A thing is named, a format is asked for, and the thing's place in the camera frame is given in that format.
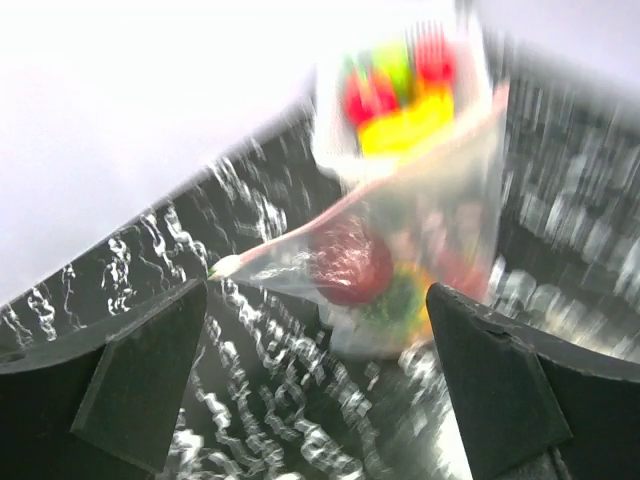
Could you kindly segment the clear pink-dotted zip bag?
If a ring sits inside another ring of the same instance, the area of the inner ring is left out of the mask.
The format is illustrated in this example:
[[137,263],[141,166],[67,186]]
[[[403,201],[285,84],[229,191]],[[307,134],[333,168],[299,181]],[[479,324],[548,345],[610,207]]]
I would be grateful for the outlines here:
[[424,269],[434,283],[483,300],[497,244],[508,98],[508,84],[498,85],[490,100],[416,148],[406,164],[351,189],[307,224],[222,258],[210,277],[316,303],[340,355],[394,356],[429,340],[393,340],[362,319],[368,304],[339,306],[324,298],[309,275],[309,237],[331,221],[359,217],[385,240],[394,267]]

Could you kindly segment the orange toy pineapple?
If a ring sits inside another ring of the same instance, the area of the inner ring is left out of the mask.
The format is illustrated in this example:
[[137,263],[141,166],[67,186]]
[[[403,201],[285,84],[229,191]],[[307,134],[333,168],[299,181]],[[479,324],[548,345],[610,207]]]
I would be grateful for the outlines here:
[[430,339],[426,293],[433,283],[424,269],[396,264],[388,288],[361,309],[362,319],[375,331],[401,343]]

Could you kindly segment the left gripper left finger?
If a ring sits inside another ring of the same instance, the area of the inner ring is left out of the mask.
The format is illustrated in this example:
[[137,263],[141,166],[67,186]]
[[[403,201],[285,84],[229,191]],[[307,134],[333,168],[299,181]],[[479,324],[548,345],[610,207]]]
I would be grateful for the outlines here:
[[190,280],[74,334],[2,354],[2,478],[161,474],[206,308],[206,284]]

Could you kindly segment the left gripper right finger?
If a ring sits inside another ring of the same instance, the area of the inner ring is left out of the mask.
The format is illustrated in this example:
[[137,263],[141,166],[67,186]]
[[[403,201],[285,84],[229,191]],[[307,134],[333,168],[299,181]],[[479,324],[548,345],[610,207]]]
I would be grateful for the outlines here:
[[473,478],[638,478],[638,364],[441,284],[426,305]]

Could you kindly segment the dark red plum toy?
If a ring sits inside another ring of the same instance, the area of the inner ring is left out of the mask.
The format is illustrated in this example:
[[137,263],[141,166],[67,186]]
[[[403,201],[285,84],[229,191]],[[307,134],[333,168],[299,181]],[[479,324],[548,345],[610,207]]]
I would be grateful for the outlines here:
[[309,275],[339,306],[369,304],[391,283],[394,265],[385,240],[355,216],[331,221],[309,237]]

